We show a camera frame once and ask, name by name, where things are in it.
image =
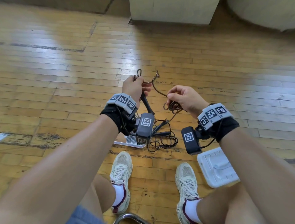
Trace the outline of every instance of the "forearm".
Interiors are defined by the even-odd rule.
[[[251,199],[269,223],[292,223],[295,169],[236,128],[220,146]]]
[[[117,135],[115,123],[100,115],[22,177],[1,200],[1,214],[21,213],[34,220],[41,218],[43,223],[65,223],[87,192]],[[7,220],[15,223],[11,217]]]

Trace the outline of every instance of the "sneaker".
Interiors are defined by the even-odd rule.
[[[180,164],[176,169],[175,183],[180,194],[180,201],[177,204],[177,217],[181,224],[194,224],[184,212],[187,200],[199,200],[197,193],[196,175],[188,163]]]
[[[130,191],[128,190],[128,179],[131,176],[133,164],[131,156],[127,152],[120,152],[113,163],[110,174],[111,183],[115,185],[123,185],[124,198],[117,205],[112,207],[113,213],[125,213],[130,202]]]

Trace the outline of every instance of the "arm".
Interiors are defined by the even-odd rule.
[[[143,78],[123,83],[139,106]],[[26,173],[0,202],[1,223],[66,223],[93,181],[118,135],[107,115],[59,146]]]
[[[179,102],[196,119],[209,105],[194,89],[185,86],[175,86],[168,92],[167,104],[172,100]],[[264,218],[269,223],[293,223],[295,169],[241,128],[225,135],[220,147]]]

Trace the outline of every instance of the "metal tube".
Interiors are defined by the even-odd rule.
[[[133,219],[139,224],[151,224],[148,221],[142,219],[141,217],[133,213],[126,213],[126,214],[120,215],[118,218],[116,218],[113,224],[119,224],[119,222],[121,222],[123,219]]]

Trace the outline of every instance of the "denim shorts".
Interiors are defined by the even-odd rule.
[[[78,205],[66,224],[105,224],[105,222]]]

